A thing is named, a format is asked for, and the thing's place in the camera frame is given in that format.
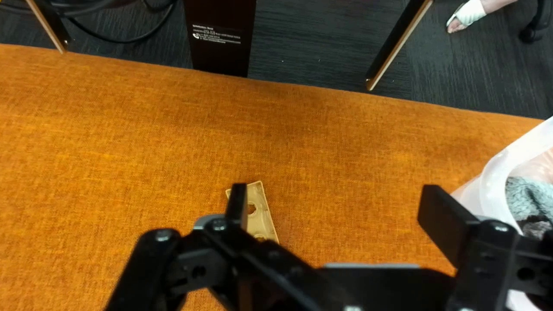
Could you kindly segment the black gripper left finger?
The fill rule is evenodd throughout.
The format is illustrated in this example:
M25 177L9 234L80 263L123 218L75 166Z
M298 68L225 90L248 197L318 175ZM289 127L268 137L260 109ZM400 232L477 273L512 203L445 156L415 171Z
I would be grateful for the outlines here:
M180 311L199 289L229 311L343 311L346 292L275 242L246 232L248 185L232 187L223 216L140 235L106 311Z

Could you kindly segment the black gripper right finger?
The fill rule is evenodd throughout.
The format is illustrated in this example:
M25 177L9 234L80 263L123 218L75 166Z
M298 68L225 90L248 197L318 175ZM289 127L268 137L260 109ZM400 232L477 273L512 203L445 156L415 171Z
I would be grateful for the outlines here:
M479 220L439 185L422 189L419 225L457 268L446 311L515 311L512 291L553 311L550 232L536 241L496 218Z

